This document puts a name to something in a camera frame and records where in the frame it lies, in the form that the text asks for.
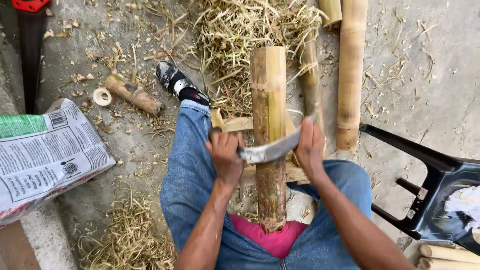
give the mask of black plastic chair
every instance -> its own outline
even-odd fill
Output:
[[[452,193],[480,185],[480,160],[453,158],[368,124],[360,130],[420,159],[428,170],[421,187],[405,179],[397,180],[417,196],[403,220],[375,204],[372,211],[415,240],[451,242],[480,256],[480,244],[473,239],[472,230],[464,229],[471,218],[462,212],[444,210]]]

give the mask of hand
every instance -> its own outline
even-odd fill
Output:
[[[237,154],[238,146],[245,147],[243,136],[225,132],[213,133],[211,142],[205,145],[212,156],[216,168],[216,178],[225,186],[230,194],[237,188],[237,183],[243,173],[243,160]]]
[[[311,182],[315,182],[320,176],[325,175],[323,163],[323,151],[325,135],[320,128],[307,117],[301,123],[300,142],[296,154],[300,166]]]

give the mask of black sock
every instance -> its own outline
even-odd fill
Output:
[[[184,100],[192,100],[195,101],[201,105],[209,106],[210,102],[208,98],[203,95],[202,93],[198,92],[197,90],[191,88],[191,87],[186,87],[182,89],[179,93],[179,100],[180,102]]]

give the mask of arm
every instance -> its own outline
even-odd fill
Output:
[[[237,137],[227,133],[214,133],[212,142],[206,143],[217,170],[217,179],[210,199],[175,263],[176,270],[215,268],[227,205],[243,173],[243,161],[237,155],[239,144],[245,145],[241,134]]]
[[[324,135],[310,119],[302,123],[297,157],[333,217],[345,248],[366,270],[413,270],[395,243],[375,226],[335,186],[323,167]]]

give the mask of pink shirt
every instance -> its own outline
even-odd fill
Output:
[[[279,232],[265,233],[261,226],[248,220],[230,215],[233,226],[240,234],[263,247],[272,256],[285,259],[298,236],[308,227],[298,221],[288,221]]]

